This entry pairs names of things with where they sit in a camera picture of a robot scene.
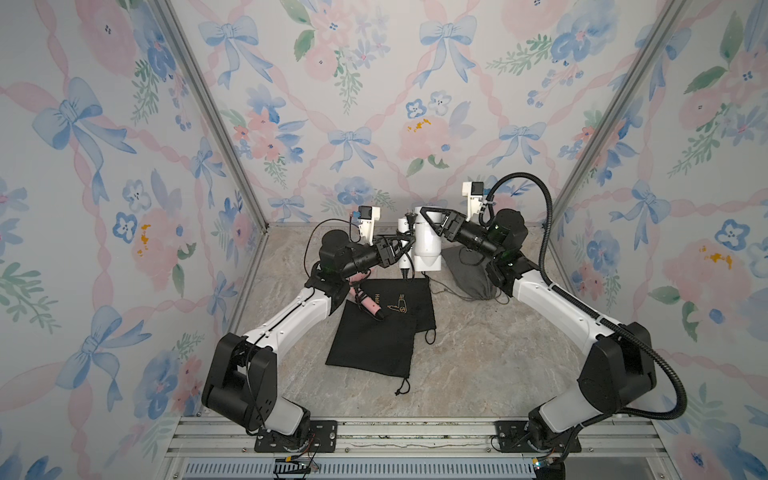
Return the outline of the white hair dryer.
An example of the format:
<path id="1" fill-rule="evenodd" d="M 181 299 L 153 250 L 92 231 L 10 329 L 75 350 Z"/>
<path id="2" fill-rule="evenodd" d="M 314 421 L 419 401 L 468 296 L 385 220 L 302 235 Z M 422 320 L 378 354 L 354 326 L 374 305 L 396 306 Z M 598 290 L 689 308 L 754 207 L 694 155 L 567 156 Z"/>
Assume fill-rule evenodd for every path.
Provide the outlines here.
<path id="1" fill-rule="evenodd" d="M 398 219 L 397 232 L 414 237 L 408 252 L 398 261 L 404 279 L 413 278 L 417 272 L 426 274 L 442 269 L 441 240 L 421 214 L 421 207 Z"/>

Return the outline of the grey drawstring pouch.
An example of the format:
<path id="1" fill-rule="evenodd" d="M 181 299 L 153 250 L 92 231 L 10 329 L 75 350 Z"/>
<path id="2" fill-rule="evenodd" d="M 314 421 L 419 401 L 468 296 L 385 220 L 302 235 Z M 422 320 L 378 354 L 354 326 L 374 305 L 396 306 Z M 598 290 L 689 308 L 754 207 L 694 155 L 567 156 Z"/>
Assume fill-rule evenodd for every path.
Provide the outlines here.
<path id="1" fill-rule="evenodd" d="M 449 294 L 465 302 L 491 301 L 500 303 L 502 291 L 494 286 L 486 272 L 489 259 L 467 247 L 449 247 L 442 251 L 442 266 L 451 274 L 456 288 L 432 279 L 441 290 L 433 294 Z"/>

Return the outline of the plain black pouch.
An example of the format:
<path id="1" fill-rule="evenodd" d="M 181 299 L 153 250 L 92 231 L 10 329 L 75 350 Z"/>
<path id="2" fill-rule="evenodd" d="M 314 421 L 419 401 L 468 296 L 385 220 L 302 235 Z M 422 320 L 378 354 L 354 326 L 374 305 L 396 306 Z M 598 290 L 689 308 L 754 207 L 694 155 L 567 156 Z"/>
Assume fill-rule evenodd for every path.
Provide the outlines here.
<path id="1" fill-rule="evenodd" d="M 325 364 L 400 378 L 395 395 L 406 395 L 416 327 L 408 315 L 390 312 L 377 320 L 347 301 Z"/>

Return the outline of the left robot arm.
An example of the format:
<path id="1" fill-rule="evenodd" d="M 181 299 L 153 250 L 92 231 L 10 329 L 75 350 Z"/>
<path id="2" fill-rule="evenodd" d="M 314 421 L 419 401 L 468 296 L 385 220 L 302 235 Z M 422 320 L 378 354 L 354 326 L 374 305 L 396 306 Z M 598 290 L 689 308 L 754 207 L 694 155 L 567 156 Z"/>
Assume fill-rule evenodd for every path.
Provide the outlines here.
<path id="1" fill-rule="evenodd" d="M 202 405 L 249 434 L 277 433 L 305 441 L 310 412 L 278 394 L 278 367 L 284 354 L 338 309 L 366 273 L 396 264 L 415 241 L 412 232 L 380 234 L 359 242 L 339 229 L 324 234 L 319 260 L 293 301 L 245 334 L 228 333 L 219 340 L 202 387 Z"/>

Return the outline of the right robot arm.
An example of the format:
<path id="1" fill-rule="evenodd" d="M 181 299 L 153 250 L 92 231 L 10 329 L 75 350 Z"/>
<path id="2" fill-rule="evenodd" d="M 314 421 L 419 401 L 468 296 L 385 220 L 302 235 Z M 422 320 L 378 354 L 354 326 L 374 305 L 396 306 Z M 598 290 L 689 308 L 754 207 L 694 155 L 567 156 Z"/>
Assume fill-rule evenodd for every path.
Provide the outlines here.
<path id="1" fill-rule="evenodd" d="M 494 286 L 533 308 L 586 356 L 576 383 L 529 413 L 526 438 L 533 449 L 565 444 L 576 428 L 618 413 L 656 387 L 648 331 L 637 323 L 618 325 L 547 283 L 541 264 L 521 251 L 528 230 L 519 212 L 502 210 L 488 228 L 455 210 L 423 207 L 420 215 L 436 235 L 482 255 Z"/>

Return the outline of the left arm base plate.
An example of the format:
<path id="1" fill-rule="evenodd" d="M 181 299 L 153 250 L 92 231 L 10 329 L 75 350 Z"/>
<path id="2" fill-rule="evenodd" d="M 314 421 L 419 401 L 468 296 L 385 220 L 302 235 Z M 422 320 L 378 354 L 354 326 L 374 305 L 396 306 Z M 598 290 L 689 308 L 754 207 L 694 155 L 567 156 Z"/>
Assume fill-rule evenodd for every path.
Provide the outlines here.
<path id="1" fill-rule="evenodd" d="M 260 429 L 255 434 L 256 453 L 295 454 L 334 453 L 338 439 L 336 420 L 302 421 L 293 434 Z"/>

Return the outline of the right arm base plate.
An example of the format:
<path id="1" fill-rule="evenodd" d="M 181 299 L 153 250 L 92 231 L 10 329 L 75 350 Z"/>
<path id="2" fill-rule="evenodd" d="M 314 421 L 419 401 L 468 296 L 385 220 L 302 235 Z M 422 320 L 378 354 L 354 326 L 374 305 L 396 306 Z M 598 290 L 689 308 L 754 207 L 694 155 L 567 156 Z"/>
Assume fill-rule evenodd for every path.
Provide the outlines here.
<path id="1" fill-rule="evenodd" d="M 572 430 L 550 435 L 527 420 L 498 420 L 493 423 L 493 448 L 501 453 L 580 453 L 582 445 Z"/>

